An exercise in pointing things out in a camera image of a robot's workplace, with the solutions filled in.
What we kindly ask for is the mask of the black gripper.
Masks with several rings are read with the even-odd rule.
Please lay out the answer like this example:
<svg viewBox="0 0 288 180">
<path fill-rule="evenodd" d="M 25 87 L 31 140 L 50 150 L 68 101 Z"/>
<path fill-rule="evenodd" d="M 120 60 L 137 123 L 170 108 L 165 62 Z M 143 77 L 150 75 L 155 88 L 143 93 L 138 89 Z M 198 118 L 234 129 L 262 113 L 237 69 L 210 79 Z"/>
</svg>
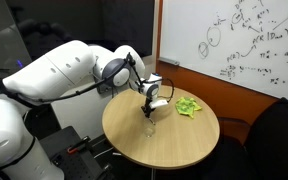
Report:
<svg viewBox="0 0 288 180">
<path fill-rule="evenodd" d="M 141 107 L 141 109 L 142 109 L 142 111 L 144 113 L 144 117 L 145 118 L 148 118 L 148 116 L 149 116 L 149 119 L 153 120 L 151 115 L 150 115 L 154 111 L 154 109 L 150 108 L 150 103 L 151 102 L 152 102 L 151 98 L 146 98 L 145 104 Z"/>
</svg>

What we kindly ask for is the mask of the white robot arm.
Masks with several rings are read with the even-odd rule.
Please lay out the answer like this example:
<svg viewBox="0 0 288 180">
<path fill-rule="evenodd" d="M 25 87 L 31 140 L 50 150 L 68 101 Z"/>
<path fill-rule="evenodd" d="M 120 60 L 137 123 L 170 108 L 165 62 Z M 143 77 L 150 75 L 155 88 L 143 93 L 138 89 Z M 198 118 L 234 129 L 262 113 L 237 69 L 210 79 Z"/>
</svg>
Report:
<svg viewBox="0 0 288 180">
<path fill-rule="evenodd" d="M 98 78 L 92 88 L 129 84 L 153 102 L 160 78 L 145 79 L 144 73 L 141 57 L 128 45 L 110 51 L 73 40 L 0 79 L 0 171 L 11 180 L 64 180 L 63 171 L 26 129 L 24 114 L 36 106 L 68 99 L 67 91 L 88 75 Z"/>
</svg>

